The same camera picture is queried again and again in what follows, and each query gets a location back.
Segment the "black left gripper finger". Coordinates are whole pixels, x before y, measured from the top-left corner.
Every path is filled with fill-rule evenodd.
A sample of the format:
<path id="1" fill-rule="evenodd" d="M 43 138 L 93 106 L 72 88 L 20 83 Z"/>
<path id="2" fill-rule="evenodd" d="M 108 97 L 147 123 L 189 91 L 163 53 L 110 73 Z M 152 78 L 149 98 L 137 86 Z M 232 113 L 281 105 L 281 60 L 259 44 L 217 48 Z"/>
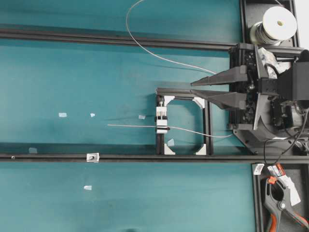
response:
<path id="1" fill-rule="evenodd" d="M 220 109 L 246 109 L 247 107 L 247 94 L 245 93 L 195 89 L 190 92 L 217 105 Z"/>

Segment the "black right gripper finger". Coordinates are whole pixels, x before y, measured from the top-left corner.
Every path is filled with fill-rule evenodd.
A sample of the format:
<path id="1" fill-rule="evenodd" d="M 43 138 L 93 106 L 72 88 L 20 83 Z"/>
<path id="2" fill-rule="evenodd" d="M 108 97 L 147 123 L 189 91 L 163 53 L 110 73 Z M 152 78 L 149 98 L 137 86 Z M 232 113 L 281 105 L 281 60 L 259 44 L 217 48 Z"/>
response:
<path id="1" fill-rule="evenodd" d="M 209 85 L 225 85 L 236 82 L 247 81 L 247 66 L 241 65 L 229 70 L 201 78 L 192 82 L 190 85 L 195 86 L 209 86 Z"/>

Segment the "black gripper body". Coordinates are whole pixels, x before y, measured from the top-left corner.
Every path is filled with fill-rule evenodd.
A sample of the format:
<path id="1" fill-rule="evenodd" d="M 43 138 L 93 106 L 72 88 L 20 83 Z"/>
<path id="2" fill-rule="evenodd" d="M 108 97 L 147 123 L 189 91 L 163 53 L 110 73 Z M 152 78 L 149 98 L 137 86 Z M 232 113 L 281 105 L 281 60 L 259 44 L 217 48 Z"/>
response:
<path id="1" fill-rule="evenodd" d="M 278 98 L 280 60 L 268 48 L 239 43 L 230 54 L 229 126 L 234 130 L 256 131 L 269 113 L 270 102 Z"/>

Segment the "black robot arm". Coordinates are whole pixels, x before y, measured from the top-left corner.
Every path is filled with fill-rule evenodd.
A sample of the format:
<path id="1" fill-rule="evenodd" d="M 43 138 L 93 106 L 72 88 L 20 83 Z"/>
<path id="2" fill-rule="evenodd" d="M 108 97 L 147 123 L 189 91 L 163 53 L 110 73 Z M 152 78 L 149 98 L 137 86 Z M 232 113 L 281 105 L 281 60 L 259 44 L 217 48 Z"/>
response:
<path id="1" fill-rule="evenodd" d="M 309 52 L 240 43 L 230 68 L 191 84 L 191 93 L 229 111 L 229 128 L 256 155 L 309 151 Z"/>

